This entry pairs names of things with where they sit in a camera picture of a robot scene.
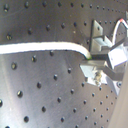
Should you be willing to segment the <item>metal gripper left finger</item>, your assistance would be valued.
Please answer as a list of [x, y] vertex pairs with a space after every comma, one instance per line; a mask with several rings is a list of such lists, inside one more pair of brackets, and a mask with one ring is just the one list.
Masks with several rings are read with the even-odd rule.
[[85, 81], [92, 85], [106, 84], [107, 79], [112, 81], [123, 79], [123, 74], [112, 70], [106, 61], [85, 60], [80, 64], [80, 68], [85, 76]]

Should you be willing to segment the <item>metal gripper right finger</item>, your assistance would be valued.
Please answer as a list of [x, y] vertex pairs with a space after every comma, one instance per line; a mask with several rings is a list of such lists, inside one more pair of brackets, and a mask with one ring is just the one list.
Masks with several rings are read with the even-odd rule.
[[112, 42], [106, 36], [93, 37], [90, 52], [97, 54], [112, 47]]

